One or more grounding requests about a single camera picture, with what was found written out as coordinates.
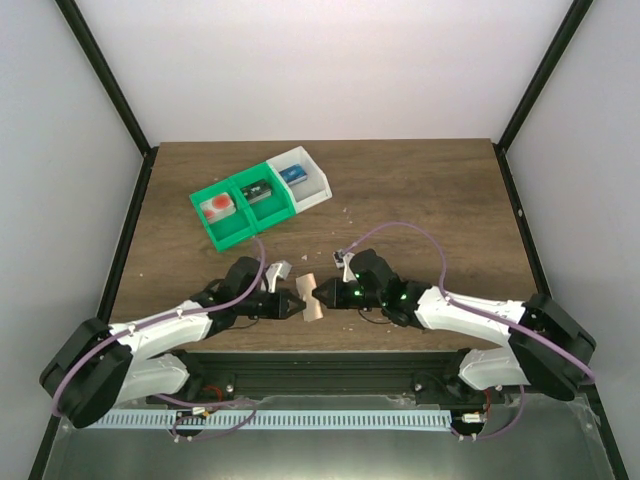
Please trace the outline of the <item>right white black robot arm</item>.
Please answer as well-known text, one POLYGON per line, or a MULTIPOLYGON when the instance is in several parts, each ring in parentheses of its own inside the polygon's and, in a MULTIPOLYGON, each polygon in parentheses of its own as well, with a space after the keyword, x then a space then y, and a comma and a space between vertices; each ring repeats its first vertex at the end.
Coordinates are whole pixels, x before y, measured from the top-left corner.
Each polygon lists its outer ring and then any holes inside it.
POLYGON ((534 294, 527 301, 487 300, 405 280, 374 250, 335 253, 343 273, 312 295, 335 310, 378 309, 393 324, 423 331, 460 333, 493 343, 490 350, 459 354, 444 378, 458 403, 497 386, 531 386, 561 401, 574 399, 588 375, 595 339, 555 300, 534 294))

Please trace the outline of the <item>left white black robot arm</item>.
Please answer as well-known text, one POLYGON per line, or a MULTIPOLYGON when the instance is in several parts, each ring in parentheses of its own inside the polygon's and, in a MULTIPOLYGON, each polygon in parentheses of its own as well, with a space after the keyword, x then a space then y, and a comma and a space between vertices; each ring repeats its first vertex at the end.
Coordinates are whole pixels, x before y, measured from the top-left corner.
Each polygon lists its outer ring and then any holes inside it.
POLYGON ((82 322, 39 377, 55 414, 84 428, 144 397, 196 402, 205 381, 176 347, 227 331, 240 317, 285 320, 302 312, 304 299, 276 285, 290 270, 286 261, 265 265, 243 256, 224 278, 165 312, 126 323, 82 322))

